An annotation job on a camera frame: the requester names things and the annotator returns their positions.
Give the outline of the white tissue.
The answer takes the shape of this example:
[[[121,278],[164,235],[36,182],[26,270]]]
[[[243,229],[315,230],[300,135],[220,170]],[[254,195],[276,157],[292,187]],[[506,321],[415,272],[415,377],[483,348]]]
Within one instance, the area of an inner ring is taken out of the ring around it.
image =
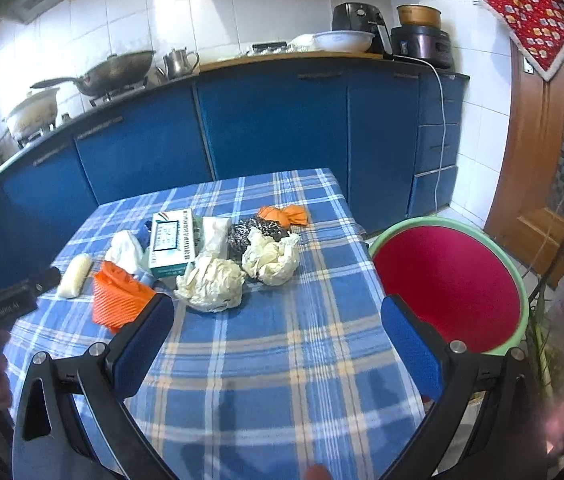
[[[107,249],[104,260],[114,263],[129,274],[141,271],[143,249],[130,231],[119,231],[113,235],[110,247]]]

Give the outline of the white green medicine box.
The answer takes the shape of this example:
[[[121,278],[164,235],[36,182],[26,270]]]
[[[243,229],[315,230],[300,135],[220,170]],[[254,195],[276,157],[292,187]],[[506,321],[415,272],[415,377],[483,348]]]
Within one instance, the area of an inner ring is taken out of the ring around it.
[[[153,214],[148,268],[154,278],[181,275],[195,258],[192,210],[186,208]]]

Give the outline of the cream paper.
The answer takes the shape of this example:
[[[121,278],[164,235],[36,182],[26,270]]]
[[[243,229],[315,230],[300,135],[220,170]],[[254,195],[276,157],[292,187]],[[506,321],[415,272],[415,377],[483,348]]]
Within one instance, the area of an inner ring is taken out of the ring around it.
[[[296,233],[282,237],[278,242],[251,228],[250,242],[242,255],[243,271],[254,280],[268,286],[280,286],[291,279],[299,265],[299,241]]]
[[[175,296],[198,312],[216,313],[239,307],[245,273],[232,260],[201,254],[176,277]]]

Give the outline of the orange plastic bag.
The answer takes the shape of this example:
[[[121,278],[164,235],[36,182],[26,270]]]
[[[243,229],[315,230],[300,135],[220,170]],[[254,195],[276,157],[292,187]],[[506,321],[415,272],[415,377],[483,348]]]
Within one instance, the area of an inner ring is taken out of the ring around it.
[[[306,226],[308,214],[304,207],[290,205],[283,208],[275,206],[263,206],[258,210],[257,217],[262,220],[278,222],[284,229],[291,226]]]

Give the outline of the cream foam roll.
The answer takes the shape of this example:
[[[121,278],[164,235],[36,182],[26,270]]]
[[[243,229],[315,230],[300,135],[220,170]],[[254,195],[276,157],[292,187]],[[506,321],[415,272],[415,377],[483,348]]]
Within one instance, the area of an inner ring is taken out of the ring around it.
[[[88,254],[76,255],[68,264],[62,275],[58,290],[59,297],[65,299],[77,298],[81,294],[82,286],[92,267],[92,259]]]

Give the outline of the green onions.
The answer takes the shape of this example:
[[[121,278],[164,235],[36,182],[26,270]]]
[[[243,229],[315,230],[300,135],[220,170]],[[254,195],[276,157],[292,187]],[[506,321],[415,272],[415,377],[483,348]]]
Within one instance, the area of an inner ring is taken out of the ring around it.
[[[528,333],[532,338],[532,352],[544,405],[546,408],[555,408],[561,388],[561,370],[558,352],[550,344],[551,326],[546,319],[549,302],[547,286],[542,285],[529,299]]]

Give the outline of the red bin green rim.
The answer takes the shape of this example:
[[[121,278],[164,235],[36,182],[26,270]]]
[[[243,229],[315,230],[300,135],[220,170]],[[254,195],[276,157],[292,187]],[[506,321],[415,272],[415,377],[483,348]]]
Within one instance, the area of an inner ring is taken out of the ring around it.
[[[522,342],[529,302],[521,274],[482,231],[447,218],[411,218],[381,233],[370,258],[386,295],[399,296],[444,341],[494,356]]]

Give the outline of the white cooking pot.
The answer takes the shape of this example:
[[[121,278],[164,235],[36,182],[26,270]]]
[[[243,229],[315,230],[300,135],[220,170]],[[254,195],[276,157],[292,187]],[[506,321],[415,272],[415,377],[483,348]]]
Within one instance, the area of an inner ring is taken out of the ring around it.
[[[43,131],[55,127],[58,117],[58,88],[52,87],[29,93],[24,101],[17,104],[4,118],[6,128],[15,141],[24,141]]]

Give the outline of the gas stove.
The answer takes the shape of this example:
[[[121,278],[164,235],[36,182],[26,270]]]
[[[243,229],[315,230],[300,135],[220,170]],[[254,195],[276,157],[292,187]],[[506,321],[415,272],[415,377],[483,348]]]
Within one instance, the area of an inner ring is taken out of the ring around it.
[[[55,88],[58,88],[58,93],[56,94],[56,100],[58,101],[58,117],[55,119],[55,127],[51,128],[50,131],[37,133],[24,141],[15,141],[11,136],[20,150],[26,148],[26,146],[32,144],[32,142],[37,141],[38,139],[50,138],[50,136],[55,134],[58,130],[62,130],[65,127],[73,125],[78,118],[81,118],[87,112],[93,112],[97,107],[112,104],[114,101],[120,100],[121,98],[126,98],[132,94],[148,90],[148,87],[150,86],[148,78],[145,78],[145,80],[142,80],[137,84],[130,84],[130,86],[119,88],[111,93],[107,93],[105,96],[101,96],[100,98],[84,96],[80,92],[77,92],[74,96],[70,96],[67,100],[60,102],[58,100],[58,94],[61,93],[61,85],[62,84],[58,84],[55,86]],[[27,92],[26,98],[29,96],[30,92],[36,93],[40,90],[43,89],[30,89]]]

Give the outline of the wooden door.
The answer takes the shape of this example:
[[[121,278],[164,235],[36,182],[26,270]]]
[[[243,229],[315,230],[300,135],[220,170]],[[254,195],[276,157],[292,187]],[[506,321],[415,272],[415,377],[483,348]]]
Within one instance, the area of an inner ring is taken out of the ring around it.
[[[564,237],[564,63],[550,81],[512,61],[506,151],[485,231],[525,273],[558,284],[564,261],[553,257]]]

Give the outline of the steel kettle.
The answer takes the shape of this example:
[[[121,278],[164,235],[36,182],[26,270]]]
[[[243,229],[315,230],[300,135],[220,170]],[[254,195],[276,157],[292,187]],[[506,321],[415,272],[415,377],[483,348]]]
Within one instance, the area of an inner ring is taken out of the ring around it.
[[[175,80],[190,76],[200,64],[200,55],[197,52],[189,52],[186,48],[172,49],[163,56],[163,64],[157,65],[157,73],[163,80]]]

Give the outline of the dark rice cooker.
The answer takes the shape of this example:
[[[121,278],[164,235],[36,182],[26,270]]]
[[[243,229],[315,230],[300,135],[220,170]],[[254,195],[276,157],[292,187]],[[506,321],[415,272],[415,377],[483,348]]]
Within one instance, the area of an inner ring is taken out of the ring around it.
[[[394,27],[390,32],[393,55],[426,61],[438,68],[451,68],[453,58],[449,35],[443,30],[424,25]]]

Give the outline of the white bowl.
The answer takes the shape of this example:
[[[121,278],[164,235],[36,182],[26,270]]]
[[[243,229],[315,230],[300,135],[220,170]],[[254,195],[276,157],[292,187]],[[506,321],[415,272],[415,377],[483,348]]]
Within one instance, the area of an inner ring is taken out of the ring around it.
[[[314,46],[329,52],[364,53],[370,49],[374,35],[361,30],[331,30],[314,34]]]

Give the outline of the brown inner pot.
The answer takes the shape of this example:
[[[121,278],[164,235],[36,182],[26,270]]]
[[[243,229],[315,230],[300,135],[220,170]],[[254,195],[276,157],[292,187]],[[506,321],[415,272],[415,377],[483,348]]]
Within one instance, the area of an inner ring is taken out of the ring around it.
[[[402,4],[397,6],[401,26],[427,26],[441,29],[442,12],[431,6]]]

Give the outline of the red patterned cloth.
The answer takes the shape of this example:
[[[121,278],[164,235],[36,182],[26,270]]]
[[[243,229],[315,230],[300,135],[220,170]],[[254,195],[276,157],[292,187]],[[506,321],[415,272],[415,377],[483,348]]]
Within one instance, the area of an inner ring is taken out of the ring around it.
[[[564,0],[480,0],[544,81],[564,62]]]

